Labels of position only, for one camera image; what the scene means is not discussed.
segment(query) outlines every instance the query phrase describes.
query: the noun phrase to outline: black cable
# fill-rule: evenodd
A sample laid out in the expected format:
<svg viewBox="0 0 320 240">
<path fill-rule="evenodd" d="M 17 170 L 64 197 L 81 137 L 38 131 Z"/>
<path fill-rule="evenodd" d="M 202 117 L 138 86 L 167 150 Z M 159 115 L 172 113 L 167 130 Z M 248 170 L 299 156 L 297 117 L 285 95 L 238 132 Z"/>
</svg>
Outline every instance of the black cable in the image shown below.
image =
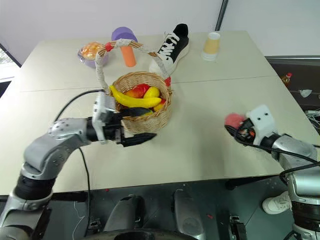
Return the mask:
<svg viewBox="0 0 320 240">
<path fill-rule="evenodd" d="M 83 95 L 87 95 L 87 94 L 91 94 L 91 93 L 98 93 L 98 92 L 104 92 L 103 89 L 95 89 L 95 90 L 89 90 L 89 91 L 84 91 L 83 93 L 80 93 L 79 95 L 75 96 L 74 98 L 72 98 L 71 100 L 69 100 L 69 102 L 64 105 L 64 107 L 61 109 L 61 111 L 58 113 L 58 115 L 56 116 L 56 118 L 54 119 L 54 121 L 57 121 L 60 116 L 62 115 L 62 113 L 66 110 L 66 108 L 76 99 L 82 97 Z"/>
<path fill-rule="evenodd" d="M 289 240 L 294 234 L 295 234 L 294 231 L 289 232 L 289 233 L 284 237 L 283 240 Z"/>
<path fill-rule="evenodd" d="M 89 90 L 89 91 L 85 91 L 80 93 L 79 95 L 75 96 L 74 98 L 72 98 L 71 100 L 69 100 L 69 102 L 64 105 L 64 107 L 61 109 L 61 111 L 58 113 L 58 115 L 56 116 L 56 118 L 54 119 L 54 122 L 57 121 L 60 116 L 62 115 L 62 113 L 66 110 L 66 108 L 76 99 L 80 98 L 81 96 L 87 95 L 87 94 L 91 94 L 91 93 L 98 93 L 98 92 L 104 92 L 103 89 L 95 89 L 95 90 Z M 84 155 L 84 152 L 82 151 L 82 149 L 79 147 L 78 148 L 81 156 L 82 156 L 82 160 L 83 160 L 83 164 L 84 164 L 84 168 L 85 168 L 85 172 L 86 172 L 86 179 L 87 179 L 87 186 L 88 186 L 88 221 L 87 221 L 87 225 L 86 225 L 86 230 L 84 233 L 84 236 L 87 236 L 87 231 L 89 228 L 89 224 L 90 224 L 90 218 L 91 218 L 91 187 L 90 187 L 90 175 L 89 175 L 89 170 L 88 170 L 88 166 L 86 163 L 86 158 Z"/>
<path fill-rule="evenodd" d="M 235 132 L 234 132 L 234 135 L 233 135 L 233 138 L 240 144 L 243 144 L 245 146 L 250 146 L 250 147 L 253 147 L 253 148 L 257 148 L 257 149 L 263 149 L 263 150 L 266 150 L 266 151 L 270 151 L 270 152 L 277 152 L 277 153 L 283 153 L 283 154 L 288 154 L 288 155 L 291 155 L 291 156 L 294 156 L 294 157 L 297 157 L 297 158 L 301 158 L 301 159 L 305 159 L 309 162 L 311 162 L 312 164 L 307 164 L 307 165 L 304 165 L 304 166 L 299 166 L 299 167 L 294 167 L 294 168 L 291 168 L 291 169 L 287 169 L 287 170 L 284 170 L 280 173 L 279 177 L 281 179 L 281 181 L 287 185 L 287 182 L 285 180 L 285 177 L 286 177 L 286 174 L 288 173 L 292 173 L 292 172 L 295 172 L 295 171 L 300 171 L 300 170 L 304 170 L 304 169 L 310 169 L 310 168 L 313 168 L 313 167 L 316 167 L 316 166 L 320 166 L 320 161 L 316 161 L 310 157 L 307 157 L 307 156 L 304 156 L 304 155 L 301 155 L 301 154 L 297 154 L 297 153 L 294 153 L 294 152 L 290 152 L 290 151 L 284 151 L 284 150 L 281 150 L 281 149 L 278 149 L 278 148 L 272 148 L 272 147 L 266 147 L 266 146 L 260 146 L 260 145 L 255 145 L 255 144 L 251 144 L 251 143 L 248 143 L 248 142 L 245 142 L 245 141 L 241 141 L 238 139 L 238 134 L 239 134 L 239 130 L 241 130 L 241 128 L 244 126 L 244 124 L 248 123 L 248 120 L 244 121 L 244 123 L 238 127 Z"/>
</svg>

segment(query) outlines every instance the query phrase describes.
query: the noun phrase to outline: white wall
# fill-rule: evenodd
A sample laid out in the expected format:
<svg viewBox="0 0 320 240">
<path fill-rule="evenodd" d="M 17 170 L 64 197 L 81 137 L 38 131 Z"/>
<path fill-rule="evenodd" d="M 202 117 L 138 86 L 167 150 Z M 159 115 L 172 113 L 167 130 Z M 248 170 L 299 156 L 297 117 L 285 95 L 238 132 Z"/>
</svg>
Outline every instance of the white wall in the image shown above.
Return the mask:
<svg viewBox="0 0 320 240">
<path fill-rule="evenodd" d="M 221 30 L 246 30 L 265 56 L 320 55 L 320 0 L 229 0 Z"/>
<path fill-rule="evenodd" d="M 220 6 L 221 0 L 0 0 L 0 43 L 23 63 L 39 41 L 110 36 L 121 26 L 162 34 L 183 22 L 190 32 L 209 32 Z"/>
</svg>

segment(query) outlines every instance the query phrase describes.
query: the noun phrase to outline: wicker basket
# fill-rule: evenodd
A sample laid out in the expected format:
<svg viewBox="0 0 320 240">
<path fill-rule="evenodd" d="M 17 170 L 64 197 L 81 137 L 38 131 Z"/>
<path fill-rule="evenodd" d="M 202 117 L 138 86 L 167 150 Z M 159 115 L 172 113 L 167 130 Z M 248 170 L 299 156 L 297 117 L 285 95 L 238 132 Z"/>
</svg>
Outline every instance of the wicker basket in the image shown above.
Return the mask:
<svg viewBox="0 0 320 240">
<path fill-rule="evenodd" d="M 96 57 L 96 65 L 98 66 L 96 68 L 97 76 L 102 87 L 106 90 L 106 92 L 109 92 L 109 89 L 107 89 L 108 85 L 104 81 L 102 67 L 99 67 L 98 58 L 103 58 L 106 52 L 109 52 L 113 48 L 119 48 L 123 46 L 130 46 L 148 53 L 151 57 L 153 57 L 153 59 L 156 60 L 160 69 L 162 69 L 163 75 L 166 78 L 169 77 L 158 55 L 155 52 L 149 52 L 141 43 L 128 39 L 120 39 L 120 41 L 111 41 L 106 44 L 105 49 L 102 49 L 98 52 Z M 139 84 L 148 84 L 149 86 L 157 87 L 160 91 L 160 97 L 162 99 L 166 99 L 165 104 L 161 110 L 156 111 L 147 116 L 124 117 L 122 120 L 123 125 L 129 132 L 136 134 L 157 132 L 159 129 L 163 128 L 168 123 L 171 117 L 172 91 L 170 87 L 166 86 L 165 81 L 161 76 L 146 71 L 130 72 L 126 75 L 121 76 L 113 83 L 115 88 L 122 93 L 131 90 Z M 123 106 L 121 104 L 116 104 L 117 111 L 120 111 L 122 107 Z"/>
</svg>

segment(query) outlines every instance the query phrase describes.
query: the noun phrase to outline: purple object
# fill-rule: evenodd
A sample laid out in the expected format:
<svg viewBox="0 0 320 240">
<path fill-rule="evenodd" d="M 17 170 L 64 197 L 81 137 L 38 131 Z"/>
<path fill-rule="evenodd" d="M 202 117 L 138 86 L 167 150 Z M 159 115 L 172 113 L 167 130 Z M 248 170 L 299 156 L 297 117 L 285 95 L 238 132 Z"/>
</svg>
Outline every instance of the purple object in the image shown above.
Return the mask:
<svg viewBox="0 0 320 240">
<path fill-rule="evenodd" d="M 80 59 L 80 62 L 84 63 L 85 65 L 95 69 L 96 68 L 96 63 L 95 60 L 88 60 L 85 59 L 82 54 L 81 54 L 82 49 L 80 49 L 78 51 L 78 58 Z M 103 56 L 102 59 L 102 66 L 106 65 L 106 63 L 108 62 L 108 58 L 109 58 L 109 54 L 106 52 L 105 55 Z"/>
<path fill-rule="evenodd" d="M 118 27 L 116 30 L 113 31 L 111 35 L 111 40 L 115 41 L 118 39 L 131 39 L 133 41 L 138 42 L 138 39 L 134 35 L 134 32 L 125 26 Z"/>
</svg>

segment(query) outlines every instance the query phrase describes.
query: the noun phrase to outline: table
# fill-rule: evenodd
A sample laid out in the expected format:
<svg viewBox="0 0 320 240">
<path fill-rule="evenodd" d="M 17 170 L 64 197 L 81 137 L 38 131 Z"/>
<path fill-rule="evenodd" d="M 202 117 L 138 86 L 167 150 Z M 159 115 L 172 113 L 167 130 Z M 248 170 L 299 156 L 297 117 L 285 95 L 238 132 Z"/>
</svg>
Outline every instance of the table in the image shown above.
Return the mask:
<svg viewBox="0 0 320 240">
<path fill-rule="evenodd" d="M 172 83 L 203 82 L 226 79 L 277 76 L 246 31 L 221 32 L 220 53 L 216 62 L 203 61 L 201 51 L 208 33 L 190 33 L 190 50 L 172 74 Z M 138 41 L 158 50 L 162 35 L 138 36 Z M 89 42 L 106 43 L 110 38 L 84 38 L 43 41 L 33 50 L 21 68 L 22 92 L 98 88 L 95 70 L 83 65 L 78 49 Z M 135 50 L 137 65 L 126 67 L 121 51 L 109 53 L 104 67 L 105 80 L 113 83 L 118 77 L 136 71 L 148 71 L 150 56 Z"/>
<path fill-rule="evenodd" d="M 264 151 L 244 147 L 224 129 L 224 117 L 266 104 L 280 133 L 319 144 L 320 136 L 277 76 L 172 84 L 168 125 L 144 144 L 123 148 L 114 142 L 83 147 L 92 189 L 243 178 L 278 174 L 280 165 Z M 0 195 L 15 186 L 23 152 L 44 134 L 63 105 L 88 88 L 19 92 L 13 81 L 0 99 Z M 76 100 L 63 117 L 92 115 L 96 95 Z M 54 185 L 55 192 L 87 189 L 84 166 L 75 151 Z"/>
</svg>

